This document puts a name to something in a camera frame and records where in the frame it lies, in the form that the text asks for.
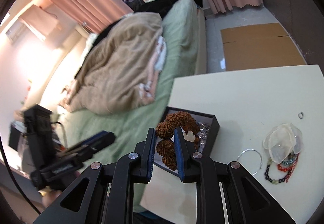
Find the person's right hand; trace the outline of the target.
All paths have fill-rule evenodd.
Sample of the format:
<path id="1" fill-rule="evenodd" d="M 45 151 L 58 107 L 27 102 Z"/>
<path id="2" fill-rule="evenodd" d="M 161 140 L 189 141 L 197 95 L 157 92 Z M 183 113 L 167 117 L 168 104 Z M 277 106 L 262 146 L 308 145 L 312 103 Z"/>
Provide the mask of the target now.
<path id="1" fill-rule="evenodd" d="M 44 208 L 48 208 L 50 206 L 50 204 L 52 204 L 60 195 L 61 195 L 62 191 L 58 190 L 52 190 L 52 189 L 45 189 L 44 191 L 42 191 L 41 195 L 42 195 L 42 204 L 44 206 Z"/>

